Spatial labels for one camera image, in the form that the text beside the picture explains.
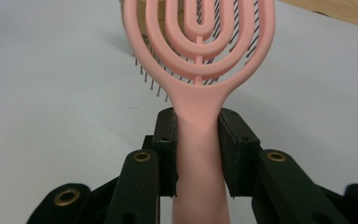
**white surface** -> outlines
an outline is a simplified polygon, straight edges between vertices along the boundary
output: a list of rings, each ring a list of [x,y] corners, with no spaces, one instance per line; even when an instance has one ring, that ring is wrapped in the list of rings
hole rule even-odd
[[[171,105],[130,52],[118,1],[0,1],[0,223],[62,184],[101,186],[153,133]],[[225,107],[342,193],[358,182],[358,27],[277,2],[271,52]],[[247,201],[230,201],[232,223],[254,223]]]

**wood plank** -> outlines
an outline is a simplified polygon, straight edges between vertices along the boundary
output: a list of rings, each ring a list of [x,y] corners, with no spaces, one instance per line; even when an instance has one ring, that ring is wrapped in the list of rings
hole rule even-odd
[[[280,0],[325,16],[358,25],[358,0]]]

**brass ring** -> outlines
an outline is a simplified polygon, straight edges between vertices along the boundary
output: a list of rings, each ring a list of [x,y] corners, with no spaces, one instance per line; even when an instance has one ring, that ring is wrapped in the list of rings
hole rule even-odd
[[[138,152],[133,156],[136,161],[148,161],[150,157],[150,154],[146,152]]]
[[[270,152],[267,157],[272,161],[286,161],[286,157],[279,152]]]
[[[57,206],[66,206],[68,204],[74,203],[80,197],[80,191],[78,189],[65,189],[58,193],[54,197],[54,203]]]

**pink hairbrush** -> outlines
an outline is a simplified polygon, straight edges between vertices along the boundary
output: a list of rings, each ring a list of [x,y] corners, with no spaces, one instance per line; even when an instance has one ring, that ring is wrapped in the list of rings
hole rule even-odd
[[[179,179],[172,223],[229,223],[217,118],[229,94],[252,75],[269,51],[275,22],[273,0],[184,0],[184,33],[178,23],[178,0],[167,0],[168,41],[158,25],[158,2],[145,3],[146,31],[153,53],[139,30],[138,0],[124,1],[124,26],[135,57],[167,92],[177,116]],[[257,45],[251,49],[254,41]],[[249,55],[235,75],[203,85],[217,80]],[[216,57],[221,59],[213,63]],[[178,80],[173,73],[192,83]]]

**pink plastic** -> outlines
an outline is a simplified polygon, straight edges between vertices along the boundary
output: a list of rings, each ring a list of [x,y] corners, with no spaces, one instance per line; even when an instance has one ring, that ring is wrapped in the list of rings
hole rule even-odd
[[[148,74],[168,93],[178,118],[176,168],[179,174],[177,197],[173,198],[172,223],[229,223],[225,181],[217,133],[217,118],[228,95],[246,81],[265,59],[274,34],[273,0],[259,0],[260,33],[252,58],[238,74],[213,85],[202,80],[219,77],[229,71],[248,49],[254,33],[254,1],[238,1],[240,34],[234,50],[211,64],[202,61],[219,54],[233,35],[233,1],[220,0],[221,34],[204,44],[213,31],[213,0],[202,1],[202,24],[196,23],[195,0],[185,0],[185,37],[177,22],[178,0],[166,1],[166,30],[177,52],[193,62],[180,58],[166,43],[158,26],[158,0],[146,1],[146,28],[158,57],[176,74],[192,79],[194,85],[170,76],[148,51],[137,21],[138,0],[126,0],[124,22],[135,57]]]

